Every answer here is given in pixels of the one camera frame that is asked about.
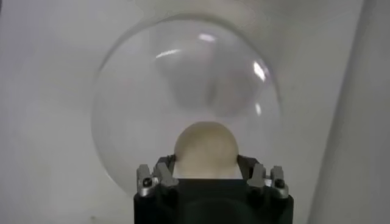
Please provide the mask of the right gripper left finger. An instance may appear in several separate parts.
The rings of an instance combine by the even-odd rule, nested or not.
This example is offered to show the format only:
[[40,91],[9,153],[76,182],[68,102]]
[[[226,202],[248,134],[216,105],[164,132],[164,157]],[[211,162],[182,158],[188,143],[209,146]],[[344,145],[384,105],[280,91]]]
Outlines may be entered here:
[[147,164],[141,164],[136,170],[137,194],[151,197],[158,187],[167,191],[175,189],[179,185],[179,180],[173,176],[175,160],[175,155],[160,157],[153,171]]

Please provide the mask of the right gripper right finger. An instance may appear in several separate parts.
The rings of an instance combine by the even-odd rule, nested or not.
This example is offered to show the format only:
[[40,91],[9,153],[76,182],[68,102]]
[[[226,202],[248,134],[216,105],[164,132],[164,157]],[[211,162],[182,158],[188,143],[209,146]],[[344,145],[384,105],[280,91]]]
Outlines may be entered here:
[[264,194],[266,187],[271,189],[271,196],[276,199],[287,199],[289,188],[284,179],[282,166],[274,166],[267,174],[265,166],[256,158],[238,155],[237,163],[242,175],[250,189]]

